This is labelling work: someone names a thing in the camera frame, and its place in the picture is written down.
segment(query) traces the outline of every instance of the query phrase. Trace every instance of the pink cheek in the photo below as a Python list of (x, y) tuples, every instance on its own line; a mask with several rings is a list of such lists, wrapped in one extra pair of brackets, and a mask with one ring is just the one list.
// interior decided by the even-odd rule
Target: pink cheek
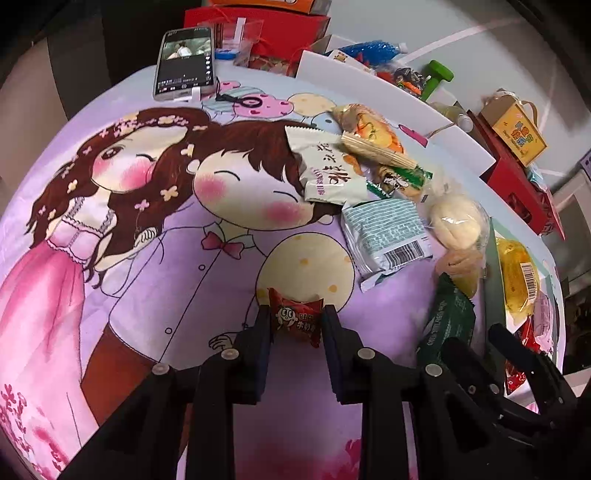
[(294, 202), (274, 202), (265, 208), (265, 217), (276, 225), (298, 225), (305, 208)]
[(102, 175), (110, 166), (111, 162), (108, 160), (103, 160), (101, 158), (97, 158), (95, 160), (94, 165), (92, 166), (92, 175), (93, 176), (100, 176)]
[(135, 190), (146, 185), (152, 177), (153, 165), (148, 160), (146, 163), (138, 163), (125, 170), (121, 179), (121, 187), (124, 190)]
[(226, 184), (223, 179), (215, 177), (213, 173), (196, 176), (193, 189), (199, 201), (205, 203), (221, 200), (226, 194)]

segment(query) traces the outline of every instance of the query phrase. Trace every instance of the smartphone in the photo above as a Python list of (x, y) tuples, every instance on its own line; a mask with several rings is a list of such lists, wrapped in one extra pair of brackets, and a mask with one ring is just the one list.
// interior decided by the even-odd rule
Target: smartphone
[(210, 27), (171, 30), (162, 37), (156, 77), (154, 100), (172, 100), (191, 95), (193, 87), (202, 94), (215, 92), (213, 70), (213, 33)]

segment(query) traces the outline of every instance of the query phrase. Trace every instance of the pink dress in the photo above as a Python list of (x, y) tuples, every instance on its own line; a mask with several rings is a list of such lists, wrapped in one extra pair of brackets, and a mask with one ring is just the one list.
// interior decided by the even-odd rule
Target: pink dress
[(99, 229), (74, 219), (29, 250), (0, 287), (0, 424), (46, 480), (57, 478), (97, 424), (80, 389), (83, 268), (113, 219)]

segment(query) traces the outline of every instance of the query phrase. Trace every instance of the red candy wrapper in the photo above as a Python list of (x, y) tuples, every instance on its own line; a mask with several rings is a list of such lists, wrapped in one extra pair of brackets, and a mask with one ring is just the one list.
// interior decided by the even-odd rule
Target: red candy wrapper
[[(515, 332), (515, 336), (521, 341), (521, 344), (532, 350), (535, 353), (540, 353), (540, 346), (535, 341), (534, 328), (531, 322), (531, 316), (525, 321), (525, 323), (519, 327), (519, 330)], [(505, 361), (505, 373), (506, 373), (506, 387), (507, 393), (512, 393), (517, 390), (521, 384), (526, 380), (525, 373), (517, 370), (509, 361)]]
[(314, 348), (320, 346), (324, 300), (300, 303), (283, 298), (274, 288), (269, 288), (269, 300), (273, 331), (285, 329), (293, 336), (309, 341)]

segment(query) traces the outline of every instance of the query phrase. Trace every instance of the orange box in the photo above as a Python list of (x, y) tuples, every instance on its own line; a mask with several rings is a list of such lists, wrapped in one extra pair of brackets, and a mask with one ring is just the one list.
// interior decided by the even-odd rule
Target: orange box
[(273, 7), (303, 14), (326, 15), (332, 0), (212, 0), (214, 5), (243, 5), (245, 7)]

